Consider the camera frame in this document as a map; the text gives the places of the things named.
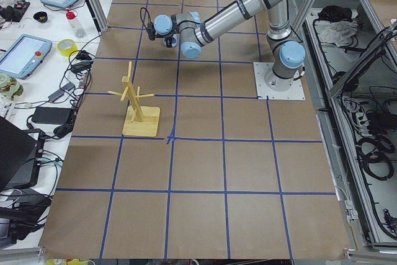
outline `yellow object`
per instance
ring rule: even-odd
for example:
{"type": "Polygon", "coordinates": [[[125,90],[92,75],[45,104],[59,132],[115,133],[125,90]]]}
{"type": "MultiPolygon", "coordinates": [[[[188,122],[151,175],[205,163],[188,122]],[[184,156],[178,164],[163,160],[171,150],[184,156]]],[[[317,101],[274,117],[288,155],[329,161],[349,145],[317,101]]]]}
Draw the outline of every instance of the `yellow object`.
{"type": "Polygon", "coordinates": [[[73,53],[73,55],[77,54],[79,48],[77,47],[76,43],[74,40],[71,40],[67,38],[66,40],[61,40],[58,45],[56,46],[59,52],[63,56],[69,57],[70,54],[73,53]]]}
{"type": "Polygon", "coordinates": [[[87,264],[88,259],[48,259],[46,265],[82,265],[87,264]]]}
{"type": "Polygon", "coordinates": [[[154,94],[140,95],[140,87],[135,92],[134,86],[131,83],[132,62],[128,64],[128,76],[122,78],[124,86],[123,93],[108,91],[110,94],[120,96],[120,101],[126,98],[130,101],[127,114],[125,116],[123,135],[126,136],[141,136],[141,137],[155,137],[157,135],[157,128],[160,119],[159,107],[142,107],[139,103],[139,98],[151,97],[154,94]]]}

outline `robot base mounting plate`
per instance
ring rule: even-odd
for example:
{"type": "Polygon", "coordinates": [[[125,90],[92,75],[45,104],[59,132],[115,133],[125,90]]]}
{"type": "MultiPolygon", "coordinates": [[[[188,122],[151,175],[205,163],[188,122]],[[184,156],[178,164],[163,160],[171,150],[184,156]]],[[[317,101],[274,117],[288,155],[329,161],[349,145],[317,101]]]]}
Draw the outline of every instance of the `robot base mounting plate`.
{"type": "Polygon", "coordinates": [[[285,101],[304,101],[302,83],[296,80],[287,91],[276,91],[265,83],[266,73],[273,67],[273,63],[254,62],[256,93],[258,99],[280,99],[285,101]]]}

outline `table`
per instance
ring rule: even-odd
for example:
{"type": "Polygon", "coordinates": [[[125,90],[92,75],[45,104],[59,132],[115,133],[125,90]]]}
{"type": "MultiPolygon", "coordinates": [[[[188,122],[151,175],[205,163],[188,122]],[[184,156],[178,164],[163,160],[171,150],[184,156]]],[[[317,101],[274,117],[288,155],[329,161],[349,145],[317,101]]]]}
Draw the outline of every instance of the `table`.
{"type": "Polygon", "coordinates": [[[231,1],[114,0],[40,241],[47,257],[343,258],[305,82],[304,102],[256,98],[252,62],[271,59],[264,15],[195,61],[141,30],[142,6],[206,19],[231,1]],[[156,95],[141,103],[161,108],[155,138],[123,136],[127,104],[106,94],[121,90],[129,61],[135,85],[156,95]]]}
{"type": "MultiPolygon", "coordinates": [[[[16,103],[46,100],[48,95],[55,92],[59,88],[60,79],[63,77],[65,69],[68,67],[68,58],[62,56],[56,49],[56,46],[60,40],[63,40],[64,38],[72,38],[76,41],[78,48],[82,49],[86,42],[98,36],[86,5],[77,9],[77,12],[79,13],[79,20],[86,29],[87,36],[84,38],[75,38],[69,24],[67,24],[66,17],[64,16],[65,12],[52,12],[49,9],[44,8],[43,4],[39,0],[28,1],[31,2],[31,5],[25,13],[22,21],[19,23],[13,23],[8,28],[0,30],[0,48],[8,49],[21,34],[30,34],[41,38],[47,38],[53,42],[53,45],[51,51],[45,57],[43,63],[38,66],[33,74],[25,80],[19,80],[24,87],[24,93],[19,97],[15,97],[14,101],[16,103]],[[40,24],[33,20],[32,16],[37,11],[48,12],[49,21],[45,24],[40,24]]],[[[112,0],[100,0],[105,14],[109,12],[111,2],[112,0]]],[[[95,55],[99,45],[99,40],[100,39],[97,38],[88,44],[84,49],[95,55]]],[[[78,80],[76,80],[74,74],[70,75],[68,73],[68,78],[72,80],[75,85],[78,84],[78,80]]],[[[66,101],[62,104],[45,104],[45,106],[70,107],[70,103],[69,101],[66,101]]],[[[24,107],[24,105],[17,104],[17,107],[24,107]]],[[[10,121],[19,128],[26,129],[26,118],[33,114],[33,112],[34,109],[15,109],[14,115],[11,117],[10,121]]],[[[52,135],[52,131],[56,126],[57,125],[35,124],[35,127],[41,128],[49,135],[52,135]]],[[[64,158],[68,149],[69,141],[70,134],[61,140],[46,141],[45,149],[64,158]]],[[[45,166],[40,169],[38,183],[33,188],[42,194],[48,194],[50,193],[54,183],[56,183],[55,178],[55,167],[45,166]]],[[[41,236],[42,230],[36,231],[35,233],[30,233],[24,241],[18,241],[15,245],[12,245],[6,249],[9,251],[15,250],[22,252],[28,251],[32,248],[37,248],[38,250],[38,242],[41,236]]]]}

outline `green object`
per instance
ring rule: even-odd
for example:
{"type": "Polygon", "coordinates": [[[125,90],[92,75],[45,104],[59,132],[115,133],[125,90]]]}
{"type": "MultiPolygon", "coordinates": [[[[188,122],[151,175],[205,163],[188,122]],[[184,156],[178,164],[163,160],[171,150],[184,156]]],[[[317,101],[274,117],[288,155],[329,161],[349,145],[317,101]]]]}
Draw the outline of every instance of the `green object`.
{"type": "Polygon", "coordinates": [[[15,78],[0,74],[0,94],[13,99],[14,96],[20,96],[23,91],[24,88],[15,78]]]}

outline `red bottle cap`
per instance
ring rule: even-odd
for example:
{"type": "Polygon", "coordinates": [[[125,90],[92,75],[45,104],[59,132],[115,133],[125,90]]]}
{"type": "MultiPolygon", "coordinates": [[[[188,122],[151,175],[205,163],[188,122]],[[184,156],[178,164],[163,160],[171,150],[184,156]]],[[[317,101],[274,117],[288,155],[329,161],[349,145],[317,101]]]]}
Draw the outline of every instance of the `red bottle cap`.
{"type": "Polygon", "coordinates": [[[70,9],[66,9],[66,18],[68,20],[73,20],[76,17],[74,12],[72,12],[70,9]]]}

